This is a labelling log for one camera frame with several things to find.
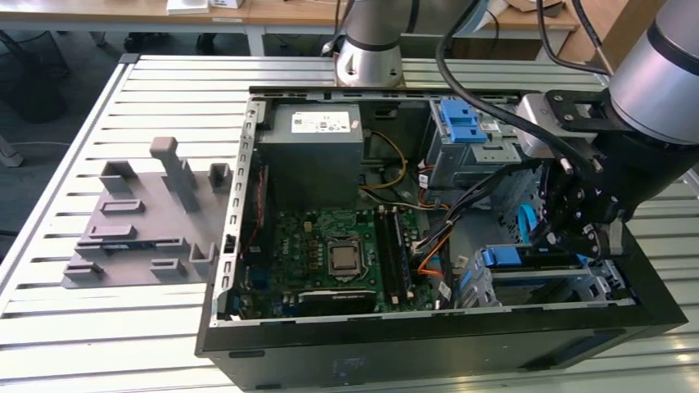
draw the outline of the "white box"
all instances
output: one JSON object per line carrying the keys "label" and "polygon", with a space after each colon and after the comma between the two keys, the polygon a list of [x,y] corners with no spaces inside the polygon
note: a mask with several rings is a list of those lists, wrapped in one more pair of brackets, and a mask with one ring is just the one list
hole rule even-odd
{"label": "white box", "polygon": [[239,8],[245,0],[209,0],[213,7]]}
{"label": "white box", "polygon": [[167,0],[167,15],[206,14],[209,0]]}

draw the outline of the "power supply label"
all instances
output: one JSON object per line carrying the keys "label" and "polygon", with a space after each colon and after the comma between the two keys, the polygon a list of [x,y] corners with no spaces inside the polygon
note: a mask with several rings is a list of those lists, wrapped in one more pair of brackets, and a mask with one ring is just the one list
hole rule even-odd
{"label": "power supply label", "polygon": [[293,133],[350,133],[350,112],[297,112]]}

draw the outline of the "gray plastic block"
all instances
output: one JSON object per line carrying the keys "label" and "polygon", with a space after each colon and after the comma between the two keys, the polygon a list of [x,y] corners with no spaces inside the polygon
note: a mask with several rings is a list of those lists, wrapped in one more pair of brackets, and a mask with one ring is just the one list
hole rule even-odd
{"label": "gray plastic block", "polygon": [[[105,174],[118,176],[130,192],[106,190],[101,195],[63,279],[67,288],[207,280],[209,266],[222,247],[229,193],[214,192],[211,170],[191,173],[197,187],[190,187],[190,191],[201,209],[189,212],[178,192],[169,189],[162,172],[137,174],[130,169],[129,163],[106,165]],[[153,260],[178,260],[182,267],[175,270],[183,269],[185,273],[161,273],[166,268],[155,273]],[[101,269],[99,273],[91,273],[98,278],[82,272],[89,265]]]}
{"label": "gray plastic block", "polygon": [[113,194],[131,193],[130,180],[138,178],[129,161],[110,161],[102,170],[101,181]]}
{"label": "gray plastic block", "polygon": [[185,280],[187,269],[178,258],[153,260],[151,273],[163,282]]}
{"label": "gray plastic block", "polygon": [[231,192],[233,173],[229,164],[211,164],[209,184],[214,192]]}
{"label": "gray plastic block", "polygon": [[137,237],[137,228],[134,225],[103,225],[93,227],[87,235],[91,239],[133,239]]}
{"label": "gray plastic block", "polygon": [[197,188],[195,175],[187,161],[178,158],[178,139],[170,137],[154,138],[151,143],[151,157],[161,160],[167,173],[167,186],[179,196],[185,210],[189,212],[201,209],[199,201],[193,188]]}
{"label": "gray plastic block", "polygon": [[129,215],[143,213],[146,205],[141,199],[126,199],[123,201],[105,201],[101,203],[101,211],[105,215]]}
{"label": "gray plastic block", "polygon": [[217,243],[211,243],[209,246],[207,254],[202,253],[202,249],[198,245],[193,246],[193,251],[190,253],[190,262],[195,266],[195,270],[202,277],[209,276],[209,268],[214,265],[214,260],[219,255],[219,248]]}
{"label": "gray plastic block", "polygon": [[75,282],[98,283],[102,279],[105,270],[93,262],[85,264],[70,264],[66,266],[63,275]]}

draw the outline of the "motherboard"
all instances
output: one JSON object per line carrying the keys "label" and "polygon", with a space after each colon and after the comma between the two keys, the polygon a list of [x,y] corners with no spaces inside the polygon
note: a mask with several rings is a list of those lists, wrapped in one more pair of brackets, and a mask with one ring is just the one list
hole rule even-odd
{"label": "motherboard", "polygon": [[411,210],[279,212],[273,264],[250,274],[258,318],[431,309],[430,282],[411,279],[418,239]]}

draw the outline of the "blue plastic clip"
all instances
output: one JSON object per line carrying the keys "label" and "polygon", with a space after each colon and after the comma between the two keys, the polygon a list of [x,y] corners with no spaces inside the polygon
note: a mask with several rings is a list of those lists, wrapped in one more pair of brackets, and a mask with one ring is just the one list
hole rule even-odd
{"label": "blue plastic clip", "polygon": [[529,233],[537,228],[537,213],[528,203],[524,203],[517,209],[517,223],[521,229],[522,242],[529,243]]}
{"label": "blue plastic clip", "polygon": [[481,131],[480,116],[473,107],[461,98],[443,98],[439,104],[442,106],[442,116],[450,128],[451,142],[488,142],[489,136]]}
{"label": "blue plastic clip", "polygon": [[493,247],[481,252],[486,266],[520,266],[522,258],[514,247]]}

